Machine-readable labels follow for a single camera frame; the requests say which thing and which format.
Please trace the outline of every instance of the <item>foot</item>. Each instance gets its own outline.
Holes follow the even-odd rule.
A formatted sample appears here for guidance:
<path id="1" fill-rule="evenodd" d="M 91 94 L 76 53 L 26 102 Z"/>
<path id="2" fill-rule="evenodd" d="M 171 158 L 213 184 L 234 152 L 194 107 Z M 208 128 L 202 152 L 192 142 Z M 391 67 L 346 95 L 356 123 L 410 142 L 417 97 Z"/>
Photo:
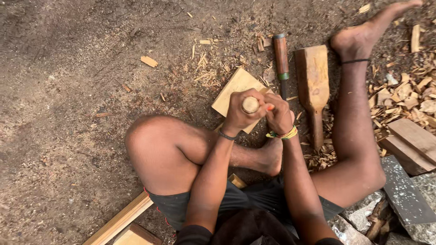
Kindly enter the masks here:
<path id="1" fill-rule="evenodd" d="M 342 62 L 367 59 L 371 55 L 372 47 L 390 23 L 407 10 L 420 6 L 421 0 L 391 4 L 362 25 L 339 31 L 332 37 L 331 46 L 340 55 Z"/>
<path id="2" fill-rule="evenodd" d="M 269 138 L 262 148 L 258 149 L 263 158 L 258 158 L 257 171 L 276 176 L 282 169 L 282 140 Z"/>

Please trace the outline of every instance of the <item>sandy ground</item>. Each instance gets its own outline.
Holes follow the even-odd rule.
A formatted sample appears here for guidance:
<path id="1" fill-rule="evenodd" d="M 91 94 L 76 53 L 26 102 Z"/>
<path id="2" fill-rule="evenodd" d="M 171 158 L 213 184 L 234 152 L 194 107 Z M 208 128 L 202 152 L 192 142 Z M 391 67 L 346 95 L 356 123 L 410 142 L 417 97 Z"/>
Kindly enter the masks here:
<path id="1" fill-rule="evenodd" d="M 274 59 L 272 47 L 254 53 L 256 32 L 287 33 L 292 51 L 327 44 L 345 26 L 361 24 L 393 1 L 344 0 L 4 0 L 0 3 L 0 244 L 82 244 L 133 200 L 143 186 L 129 164 L 123 137 L 140 115 L 165 114 L 214 129 L 223 118 L 211 104 L 240 63 L 259 77 Z M 371 3 L 371 9 L 357 9 Z M 436 3 L 428 0 L 392 25 L 377 44 L 373 63 L 381 66 L 368 83 L 386 72 L 396 78 L 410 70 L 412 25 L 421 24 L 425 49 L 435 49 Z M 195 40 L 218 39 L 216 47 Z M 210 63 L 197 70 L 202 52 Z M 147 66 L 140 57 L 159 62 Z M 229 64 L 226 72 L 219 62 Z M 385 65 L 396 62 L 389 69 Z M 188 72 L 183 70 L 187 65 Z M 215 71 L 212 82 L 194 81 Z M 340 67 L 329 52 L 330 99 L 339 84 Z M 288 95 L 297 95 L 293 58 Z M 131 89 L 127 92 L 120 84 Z M 278 93 L 279 82 L 272 89 Z M 296 112 L 304 111 L 295 99 Z M 96 113 L 114 116 L 95 118 Z M 302 141 L 309 129 L 304 112 Z M 260 147 L 262 120 L 239 143 Z M 311 153 L 310 147 L 305 153 Z M 231 169 L 253 183 L 266 178 Z M 151 206 L 136 220 L 171 244 L 173 229 Z"/>

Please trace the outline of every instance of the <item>yellow bracelet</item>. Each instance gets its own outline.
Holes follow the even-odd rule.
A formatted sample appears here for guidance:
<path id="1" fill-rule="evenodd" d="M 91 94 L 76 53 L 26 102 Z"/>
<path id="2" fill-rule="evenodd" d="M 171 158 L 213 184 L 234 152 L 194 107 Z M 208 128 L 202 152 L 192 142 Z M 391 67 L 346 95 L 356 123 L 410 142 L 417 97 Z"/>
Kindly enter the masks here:
<path id="1" fill-rule="evenodd" d="M 297 127 L 295 127 L 295 125 L 294 125 L 294 127 L 288 133 L 285 133 L 283 135 L 279 135 L 276 132 L 271 131 L 268 134 L 266 134 L 266 137 L 287 140 L 287 139 L 290 139 L 290 138 L 294 137 L 295 135 L 297 135 L 297 133 L 298 133 Z"/>

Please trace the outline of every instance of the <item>man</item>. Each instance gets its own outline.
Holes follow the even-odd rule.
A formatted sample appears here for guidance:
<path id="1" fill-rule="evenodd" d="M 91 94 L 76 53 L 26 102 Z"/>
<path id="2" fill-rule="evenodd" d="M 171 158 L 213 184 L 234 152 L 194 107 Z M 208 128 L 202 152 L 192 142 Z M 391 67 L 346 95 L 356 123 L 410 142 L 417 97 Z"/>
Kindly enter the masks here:
<path id="1" fill-rule="evenodd" d="M 326 220 L 385 184 L 366 95 L 368 58 L 389 24 L 421 5 L 392 4 L 333 36 L 342 61 L 333 131 L 338 163 L 323 171 L 308 173 L 298 135 L 261 149 L 234 145 L 239 131 L 263 116 L 277 135 L 292 133 L 294 114 L 277 95 L 233 93 L 219 134 L 171 117 L 138 119 L 127 132 L 127 152 L 150 198 L 180 231 L 176 244 L 341 244 Z M 248 96 L 260 104 L 253 114 L 242 110 Z M 282 153 L 283 178 L 242 190 L 227 181 L 228 166 L 278 175 Z"/>

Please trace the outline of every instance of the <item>hand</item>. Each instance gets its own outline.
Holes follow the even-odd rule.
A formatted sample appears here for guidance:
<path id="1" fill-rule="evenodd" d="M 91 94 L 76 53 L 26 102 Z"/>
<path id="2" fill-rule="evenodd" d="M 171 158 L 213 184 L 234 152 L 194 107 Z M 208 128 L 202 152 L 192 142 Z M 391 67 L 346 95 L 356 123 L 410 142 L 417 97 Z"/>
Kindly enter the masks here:
<path id="1" fill-rule="evenodd" d="M 242 109 L 242 102 L 245 98 L 252 96 L 259 101 L 259 109 L 254 113 L 246 113 Z M 235 137 L 239 131 L 248 127 L 256 120 L 266 115 L 267 109 L 272 110 L 274 106 L 264 102 L 264 97 L 254 88 L 244 92 L 233 92 L 230 96 L 230 105 L 227 111 L 227 117 L 225 118 L 224 125 L 221 131 L 230 136 Z"/>
<path id="2" fill-rule="evenodd" d="M 269 127 L 279 135 L 288 133 L 293 128 L 294 113 L 289 110 L 287 101 L 282 100 L 279 95 L 265 94 L 265 103 L 275 106 L 273 111 L 266 113 L 266 120 Z"/>

